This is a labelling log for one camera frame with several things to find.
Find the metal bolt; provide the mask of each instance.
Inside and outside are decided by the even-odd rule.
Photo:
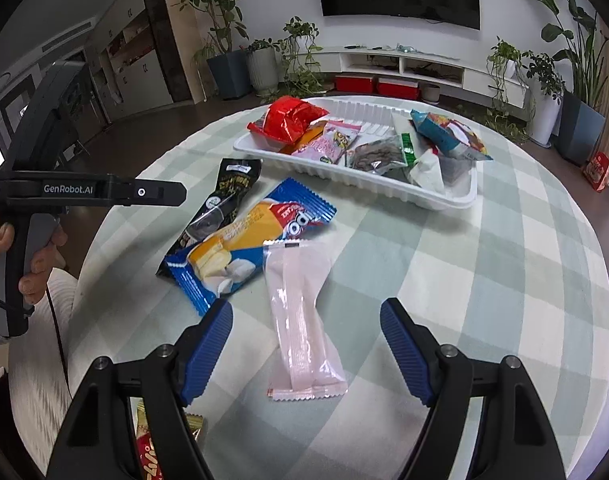
[[[155,349],[155,353],[158,355],[158,357],[169,357],[171,354],[173,354],[173,345],[160,345]]]
[[[520,365],[522,364],[520,362],[520,359],[518,359],[515,355],[508,355],[507,357],[505,357],[505,363],[509,368],[513,369],[520,368]]]
[[[96,370],[104,370],[110,362],[111,362],[111,359],[109,359],[107,356],[98,357],[93,362],[93,367]]]
[[[458,355],[458,349],[453,345],[443,345],[440,347],[440,351],[444,357],[456,357]]]

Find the person's hand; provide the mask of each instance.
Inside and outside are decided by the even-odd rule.
[[[14,229],[11,224],[0,226],[0,254],[9,250],[13,243]],[[66,243],[67,236],[60,226],[56,228],[49,244],[40,249],[31,259],[31,272],[18,283],[18,290],[29,304],[36,304],[46,292],[46,282],[51,275],[57,257],[57,248]]]

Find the tray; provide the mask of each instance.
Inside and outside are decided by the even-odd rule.
[[[329,115],[324,120],[342,119],[346,123],[361,124],[362,131],[354,146],[363,144],[365,141],[386,137],[393,132],[392,110],[398,112],[409,112],[411,109],[427,112],[435,112],[443,115],[453,116],[441,108],[436,108],[420,102],[409,103],[409,108],[396,108],[383,104],[358,102],[353,100],[341,100],[326,97],[314,97],[307,99],[312,104],[329,110]],[[341,158],[338,164],[326,164],[316,160],[303,160],[291,155],[277,153],[283,144],[267,139],[267,137],[245,133],[233,144],[233,149],[247,155],[261,158],[264,164],[276,166],[284,170],[308,173],[321,178],[329,178],[336,182],[342,182],[348,186],[356,186],[375,193],[380,193],[390,198],[399,198],[403,202],[413,202],[425,209],[466,209],[475,202],[478,193],[478,179],[475,162],[453,160],[441,157],[440,164],[449,166],[452,164],[466,164],[469,169],[465,171],[455,182],[445,182],[445,193],[440,194],[430,190],[422,189],[409,182],[353,170],[344,166]],[[443,174],[449,173],[451,168],[443,167]]]

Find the pink wrapper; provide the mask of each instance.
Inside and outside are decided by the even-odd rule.
[[[335,164],[351,143],[356,140],[361,126],[328,121],[323,134],[306,146],[292,153],[293,156],[307,160],[319,160]]]
[[[331,270],[325,247],[304,240],[265,242],[264,270],[282,357],[267,395],[305,400],[346,393],[341,358],[315,309]]]

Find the checkered tablecloth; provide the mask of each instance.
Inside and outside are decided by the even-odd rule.
[[[154,272],[213,190],[221,158],[263,110],[210,124],[142,173],[183,182],[181,208],[111,210],[80,274],[69,334],[72,391],[95,357],[142,358],[199,321],[182,291]],[[609,387],[607,270],[592,227],[561,183],[498,134],[483,128],[481,136],[494,161],[479,165],[479,196],[464,211],[432,212],[262,170],[247,205],[294,176],[338,208],[317,237],[334,261],[317,304],[349,390],[335,399],[267,399],[279,355],[265,282],[256,277],[230,298],[232,333],[189,410],[206,418],[203,453],[216,479],[397,477],[427,410],[409,395],[380,330],[379,307],[390,296],[439,342],[471,358],[518,355],[571,470]],[[451,478],[466,475],[480,409],[473,400]]]

